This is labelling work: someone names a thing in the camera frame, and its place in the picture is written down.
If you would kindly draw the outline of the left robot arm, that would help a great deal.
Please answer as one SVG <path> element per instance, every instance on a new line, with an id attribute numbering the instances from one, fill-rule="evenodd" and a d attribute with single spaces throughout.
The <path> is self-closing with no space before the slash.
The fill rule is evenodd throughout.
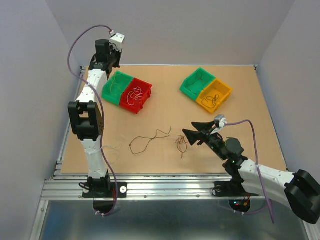
<path id="1" fill-rule="evenodd" d="M 100 94 L 110 73 L 120 59 L 116 46 L 107 39 L 95 41 L 96 53 L 88 68 L 87 80 L 75 101 L 68 104 L 68 113 L 73 134 L 80 140 L 88 162 L 88 176 L 83 189 L 84 198 L 111 198 L 115 184 L 111 182 L 101 139 L 104 132 L 104 118 L 99 108 Z"/>

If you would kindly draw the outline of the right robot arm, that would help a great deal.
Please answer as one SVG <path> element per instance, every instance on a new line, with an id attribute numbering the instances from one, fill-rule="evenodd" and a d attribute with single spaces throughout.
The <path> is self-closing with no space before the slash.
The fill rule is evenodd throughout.
<path id="1" fill-rule="evenodd" d="M 183 129 L 190 145 L 206 144 L 221 160 L 231 176 L 227 182 L 215 181 L 211 190 L 216 197 L 262 196 L 269 210 L 278 202 L 293 211 L 301 220 L 316 224 L 320 219 L 320 184 L 305 170 L 289 172 L 259 164 L 244 156 L 237 138 L 226 140 L 220 131 L 228 123 L 225 119 L 212 122 L 192 122 L 194 130 Z"/>

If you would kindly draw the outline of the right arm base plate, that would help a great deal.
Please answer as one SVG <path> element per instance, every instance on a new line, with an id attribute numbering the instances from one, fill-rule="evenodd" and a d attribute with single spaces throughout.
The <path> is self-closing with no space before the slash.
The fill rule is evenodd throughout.
<path id="1" fill-rule="evenodd" d="M 258 194 L 245 191 L 241 183 L 234 181 L 215 181 L 211 194 L 216 197 L 245 197 L 251 195 L 253 197 Z"/>

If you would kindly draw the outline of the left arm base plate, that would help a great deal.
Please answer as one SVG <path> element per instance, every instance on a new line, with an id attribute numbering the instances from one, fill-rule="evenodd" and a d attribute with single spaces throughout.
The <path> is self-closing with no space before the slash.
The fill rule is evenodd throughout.
<path id="1" fill-rule="evenodd" d="M 115 198 L 116 197 L 116 184 L 114 181 L 110 183 L 110 189 L 103 187 L 89 188 L 87 182 L 80 182 L 78 184 L 82 188 L 82 197 L 84 199 L 105 199 L 105 198 Z M 117 197 L 126 198 L 128 184 L 126 182 L 117 182 Z"/>

